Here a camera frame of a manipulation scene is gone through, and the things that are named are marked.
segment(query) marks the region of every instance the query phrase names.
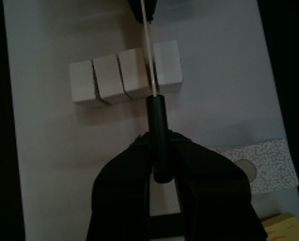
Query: black handle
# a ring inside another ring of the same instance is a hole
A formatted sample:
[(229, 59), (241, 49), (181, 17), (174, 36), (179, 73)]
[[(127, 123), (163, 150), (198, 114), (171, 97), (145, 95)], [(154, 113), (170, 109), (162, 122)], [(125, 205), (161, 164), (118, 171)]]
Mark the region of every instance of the black handle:
[(155, 181), (166, 184), (174, 179), (171, 157), (171, 138), (166, 118), (165, 97), (150, 96), (146, 99), (150, 127), (150, 142), (154, 154)]

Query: white surface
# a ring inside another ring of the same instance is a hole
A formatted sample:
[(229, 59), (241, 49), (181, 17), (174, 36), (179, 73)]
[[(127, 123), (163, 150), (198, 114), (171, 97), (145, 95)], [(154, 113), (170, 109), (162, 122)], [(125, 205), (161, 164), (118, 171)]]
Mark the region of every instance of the white surface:
[(182, 89), (182, 63), (177, 41), (154, 45), (157, 77), (161, 93), (178, 92)]
[(143, 50), (130, 49), (118, 54), (125, 90), (133, 99), (151, 95)]
[(102, 100), (110, 104), (130, 101), (125, 92), (117, 55), (94, 59), (98, 90)]
[[(149, 128), (143, 99), (75, 106), (68, 66), (141, 47), (142, 26), (126, 1), (4, 6), (27, 240), (85, 240), (95, 177)], [(286, 138), (257, 1), (162, 0), (151, 31), (154, 42), (177, 40), (181, 49), (170, 128), (211, 147)], [(153, 209), (174, 210), (174, 203)], [(258, 196), (254, 206), (261, 216), (299, 216), (298, 191)]]
[(97, 98), (93, 61), (71, 63), (70, 72), (74, 102), (87, 107), (106, 106), (107, 104)]

